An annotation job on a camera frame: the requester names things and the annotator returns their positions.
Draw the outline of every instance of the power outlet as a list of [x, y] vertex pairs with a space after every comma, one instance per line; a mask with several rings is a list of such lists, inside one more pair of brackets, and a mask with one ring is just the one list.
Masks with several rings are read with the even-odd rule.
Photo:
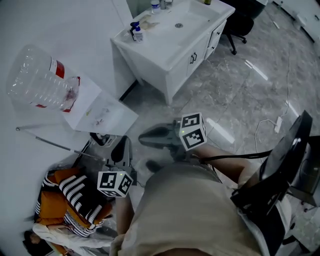
[[280, 116], [278, 116], [278, 119], [276, 120], [276, 126], [274, 127], [274, 131], [278, 134], [280, 131], [280, 127], [282, 124], [282, 118]]

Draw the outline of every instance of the marble floor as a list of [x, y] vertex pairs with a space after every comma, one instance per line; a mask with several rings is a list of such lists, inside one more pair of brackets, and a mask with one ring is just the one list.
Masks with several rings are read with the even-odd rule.
[[[320, 60], [310, 39], [296, 30], [291, 18], [273, 3], [254, 20], [246, 38], [244, 44], [233, 37], [237, 50], [234, 56], [227, 37], [222, 35], [215, 53], [177, 92], [171, 106], [149, 84], [137, 85], [126, 97], [124, 103], [139, 115], [127, 135], [141, 180], [148, 178], [143, 171], [146, 159], [170, 161], [170, 155], [166, 150], [140, 145], [139, 134], [182, 114], [202, 112], [208, 143], [234, 154], [255, 153], [256, 148], [259, 152], [271, 150], [303, 110], [313, 117], [311, 133], [320, 134]], [[271, 122], [262, 122], [255, 144], [259, 122], [276, 122], [281, 115], [280, 132], [274, 132]]]

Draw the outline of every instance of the black office chair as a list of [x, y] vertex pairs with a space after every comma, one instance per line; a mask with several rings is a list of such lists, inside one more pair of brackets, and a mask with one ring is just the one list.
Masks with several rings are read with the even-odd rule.
[[233, 49], [233, 55], [236, 55], [237, 51], [231, 35], [241, 38], [242, 42], [246, 44], [247, 40], [244, 36], [249, 34], [254, 24], [255, 22], [252, 18], [237, 10], [227, 19], [222, 33], [228, 37]]

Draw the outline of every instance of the sink basin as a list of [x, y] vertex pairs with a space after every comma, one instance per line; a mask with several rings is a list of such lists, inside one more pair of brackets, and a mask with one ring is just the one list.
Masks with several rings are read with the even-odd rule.
[[112, 40], [128, 54], [139, 54], [164, 70], [170, 70], [179, 58], [233, 13], [233, 7], [212, 0], [205, 5], [200, 0], [174, 0], [170, 9], [151, 14], [148, 9], [134, 21], [148, 16], [147, 22], [156, 24], [145, 30], [143, 43], [133, 41], [127, 27]]

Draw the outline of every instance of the black cable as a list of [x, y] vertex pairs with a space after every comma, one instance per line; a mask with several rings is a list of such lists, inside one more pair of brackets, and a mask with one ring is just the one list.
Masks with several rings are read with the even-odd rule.
[[254, 153], [254, 154], [218, 155], [218, 156], [201, 158], [201, 161], [206, 162], [206, 161], [213, 161], [213, 160], [224, 159], [224, 158], [258, 159], [258, 158], [265, 158], [265, 157], [269, 156], [271, 151], [272, 150], [269, 150], [266, 152], [261, 152], [261, 153]]

